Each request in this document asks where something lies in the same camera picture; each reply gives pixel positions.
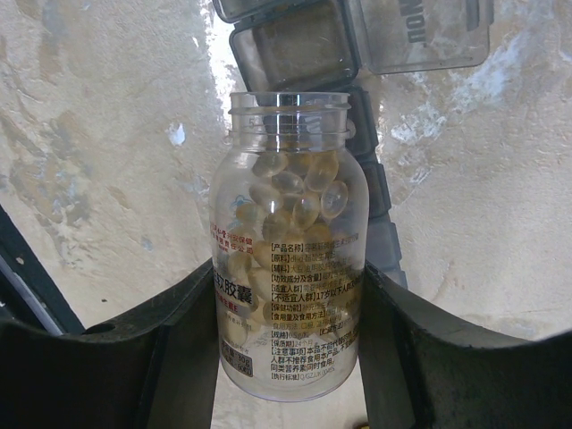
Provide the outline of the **clear pill bottle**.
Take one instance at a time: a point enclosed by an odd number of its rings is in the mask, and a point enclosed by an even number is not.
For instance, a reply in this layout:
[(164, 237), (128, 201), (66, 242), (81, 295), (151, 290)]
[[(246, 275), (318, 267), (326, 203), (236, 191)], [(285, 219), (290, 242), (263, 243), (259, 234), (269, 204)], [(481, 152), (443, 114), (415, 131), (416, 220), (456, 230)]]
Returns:
[(357, 361), (369, 191), (349, 109), (346, 93), (231, 97), (209, 194), (219, 350), (258, 398), (323, 396)]

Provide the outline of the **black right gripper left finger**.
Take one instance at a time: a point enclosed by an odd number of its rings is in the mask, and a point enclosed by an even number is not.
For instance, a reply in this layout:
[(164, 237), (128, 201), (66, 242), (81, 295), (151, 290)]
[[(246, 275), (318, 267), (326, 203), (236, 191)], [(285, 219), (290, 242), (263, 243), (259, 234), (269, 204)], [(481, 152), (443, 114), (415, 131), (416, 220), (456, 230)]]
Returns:
[(219, 352), (213, 267), (89, 328), (1, 323), (4, 428), (207, 428)]

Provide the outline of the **grey weekly pill organizer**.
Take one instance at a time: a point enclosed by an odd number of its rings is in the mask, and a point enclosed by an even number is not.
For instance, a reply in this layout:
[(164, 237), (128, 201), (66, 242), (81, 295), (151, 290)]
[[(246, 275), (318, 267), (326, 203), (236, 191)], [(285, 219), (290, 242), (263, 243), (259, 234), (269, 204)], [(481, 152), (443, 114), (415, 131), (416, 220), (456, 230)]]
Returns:
[(347, 148), (370, 191), (366, 257), (399, 285), (396, 226), (368, 93), (361, 71), (375, 75), (466, 68), (489, 54), (491, 1), (217, 1), (233, 26), (230, 46), (250, 91), (338, 91), (349, 94)]

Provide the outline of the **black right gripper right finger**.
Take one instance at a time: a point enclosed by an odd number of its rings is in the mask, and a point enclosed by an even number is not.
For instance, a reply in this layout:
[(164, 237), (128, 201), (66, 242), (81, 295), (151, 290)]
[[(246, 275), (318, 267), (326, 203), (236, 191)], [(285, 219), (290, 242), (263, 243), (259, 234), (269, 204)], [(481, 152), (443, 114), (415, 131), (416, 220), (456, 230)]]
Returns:
[(359, 363), (373, 428), (569, 428), (571, 334), (469, 323), (366, 265)]

